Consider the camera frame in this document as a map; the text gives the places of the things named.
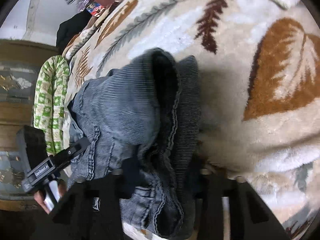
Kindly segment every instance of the wooden surface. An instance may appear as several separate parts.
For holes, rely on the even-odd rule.
[[[26,211],[38,209],[38,205],[35,200],[1,200],[0,209],[7,211]]]
[[[32,105],[0,102],[0,125],[30,125]]]
[[[16,133],[31,124],[32,105],[0,102],[0,151],[16,151]]]
[[[0,40],[0,61],[15,61],[42,66],[54,55],[58,55],[55,47],[30,41]]]

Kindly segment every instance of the fern pattern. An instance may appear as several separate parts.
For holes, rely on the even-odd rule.
[[[80,87],[83,84],[84,78],[92,70],[92,68],[88,68],[89,48],[90,47],[87,47],[82,52],[81,58],[79,60],[79,65],[78,65],[76,73],[75,73],[75,84],[76,84],[77,88]]]
[[[138,0],[133,0],[132,2],[127,2],[107,23],[106,27],[103,29],[100,34],[96,48],[101,41],[112,33],[123,21],[124,19],[132,12],[132,10],[137,6]]]
[[[111,5],[111,7],[109,8],[109,12],[108,15],[106,15],[106,18],[115,10],[115,8],[122,2],[122,0],[116,0],[114,1],[114,3]],[[74,48],[71,50],[70,52],[70,56],[68,58],[72,58],[85,44],[86,42],[92,37],[92,35],[96,32],[100,30],[101,25],[103,24],[104,20],[102,20],[99,24],[93,24],[93,26],[91,27],[91,30],[89,31],[89,33],[86,35],[86,37],[79,42],[77,45],[74,46]]]
[[[215,41],[212,33],[216,32],[218,27],[218,20],[220,20],[220,14],[222,9],[228,7],[226,0],[210,0],[206,9],[204,10],[204,16],[197,21],[198,33],[195,39],[202,37],[201,45],[210,52],[217,54],[217,42]]]
[[[169,0],[168,2],[161,3],[158,7],[153,6],[150,12],[136,17],[133,23],[128,24],[124,30],[120,31],[120,35],[115,38],[115,41],[111,44],[100,62],[96,77],[100,76],[102,66],[116,51],[126,42],[130,42],[133,38],[139,36],[146,27],[156,21],[162,14],[167,14],[177,3],[178,0]]]

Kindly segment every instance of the blanket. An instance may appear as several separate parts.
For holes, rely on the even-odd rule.
[[[38,75],[33,126],[44,131],[48,155],[56,155],[63,149],[62,124],[68,79],[68,63],[60,55],[49,58]]]
[[[146,49],[198,61],[197,153],[245,176],[298,239],[320,207],[320,29],[299,3],[119,0],[68,46],[66,104],[85,80]],[[64,143],[68,145],[68,116]]]

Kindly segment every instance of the leaf pattern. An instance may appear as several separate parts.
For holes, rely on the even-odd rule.
[[[81,58],[79,60],[78,67],[75,73],[75,84],[76,87],[79,88],[83,82],[86,75],[92,70],[92,68],[88,68],[88,54],[89,54],[89,47],[87,47],[84,51],[82,51]]]
[[[100,76],[102,66],[125,42],[130,42],[133,38],[139,36],[147,26],[156,21],[163,13],[168,13],[177,3],[178,0],[169,0],[167,3],[161,3],[158,7],[153,6],[150,12],[136,17],[133,23],[128,24],[124,30],[120,31],[120,35],[115,38],[115,41],[111,44],[100,62],[96,77]]]
[[[213,33],[218,27],[217,20],[220,20],[222,9],[228,7],[226,0],[210,0],[204,10],[204,16],[197,21],[198,33],[195,39],[202,37],[201,45],[210,52],[217,54],[217,43]]]
[[[117,11],[117,13],[109,20],[107,25],[104,27],[94,48],[96,48],[105,37],[112,33],[123,22],[123,20],[132,12],[137,4],[138,0],[133,0],[132,2],[128,1],[121,9]]]
[[[297,21],[277,20],[258,45],[244,120],[304,107],[320,97],[320,38]]]
[[[111,5],[111,7],[109,8],[109,12],[108,15],[106,16],[106,18],[110,15],[110,13],[112,13],[115,8],[122,2],[122,0],[116,0],[114,1],[114,3]],[[87,35],[83,38],[82,41],[80,41],[78,44],[74,45],[73,49],[70,51],[70,54],[68,55],[68,58],[72,58],[86,43],[87,41],[92,37],[93,34],[97,32],[99,32],[101,25],[103,24],[104,20],[103,19],[101,22],[99,22],[98,20],[93,24],[93,26],[91,27],[91,30],[87,33]]]

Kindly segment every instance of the gray corduroy fabric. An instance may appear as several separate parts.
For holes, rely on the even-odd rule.
[[[141,185],[120,201],[122,220],[166,238],[192,233],[194,202],[184,177],[199,132],[199,85],[193,56],[176,63],[161,49],[146,51],[106,77],[86,81],[69,104],[70,142],[91,144],[71,164],[79,176],[106,176],[138,154]]]

